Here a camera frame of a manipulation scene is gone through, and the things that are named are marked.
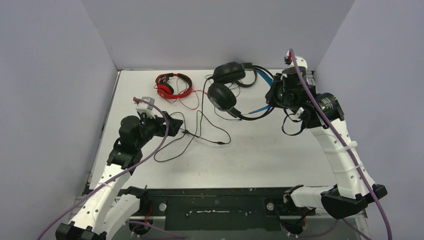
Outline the large black blue headphones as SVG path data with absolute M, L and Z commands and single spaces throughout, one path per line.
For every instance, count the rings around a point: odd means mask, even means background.
M 213 70 L 212 79 L 213 83 L 207 89 L 207 98 L 212 102 L 214 106 L 214 111 L 226 112 L 230 116 L 232 116 L 236 121 L 255 121 L 262 119 L 268 116 L 274 108 L 266 105 L 257 110 L 253 110 L 247 114 L 241 113 L 236 109 L 237 98 L 235 94 L 227 87 L 225 84 L 233 83 L 235 81 L 241 80 L 246 76 L 246 72 L 250 70 L 256 70 L 258 76 L 261 76 L 268 85 L 272 85 L 273 75 L 266 68 L 252 64 L 251 62 L 238 63 L 235 61 L 228 62 L 216 67 Z M 157 163 L 166 163 L 177 159 L 182 156 L 194 141 L 194 139 L 200 139 L 215 145 L 228 145 L 231 143 L 232 138 L 229 132 L 221 127 L 212 124 L 212 122 L 206 117 L 204 113 L 204 100 L 200 100 L 200 110 L 196 112 L 196 129 L 195 132 L 190 132 L 187 128 L 183 129 L 182 136 L 177 138 L 177 140 L 181 140 L 185 136 L 191 136 L 191 140 L 188 142 L 186 147 L 182 150 L 181 153 L 177 154 L 174 157 L 170 157 L 164 160 L 158 160 L 157 154 L 153 155 L 153 159 Z M 207 120 L 209 124 L 211 124 L 214 128 L 223 131 L 228 136 L 228 141 L 213 141 L 207 138 L 202 137 L 202 125 L 203 120 Z

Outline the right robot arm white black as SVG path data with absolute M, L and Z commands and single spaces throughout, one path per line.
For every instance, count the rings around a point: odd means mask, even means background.
M 353 216 L 388 194 L 366 171 L 351 140 L 343 110 L 331 93 L 317 93 L 314 85 L 304 89 L 294 67 L 276 73 L 265 99 L 272 107 L 299 114 L 301 129 L 310 130 L 325 154 L 336 184 L 322 187 L 297 185 L 284 193 L 289 214 L 302 208 L 323 209 L 335 219 Z

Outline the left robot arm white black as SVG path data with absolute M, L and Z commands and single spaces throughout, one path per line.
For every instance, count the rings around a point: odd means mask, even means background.
M 57 240 L 110 240 L 134 213 L 145 214 L 150 202 L 144 190 L 131 187 L 118 201 L 122 186 L 130 179 L 136 164 L 142 160 L 142 147 L 152 138 L 174 137 L 184 121 L 146 113 L 124 117 L 120 122 L 119 137 L 113 145 L 99 183 L 81 204 L 69 223 L 60 224 L 55 231 Z

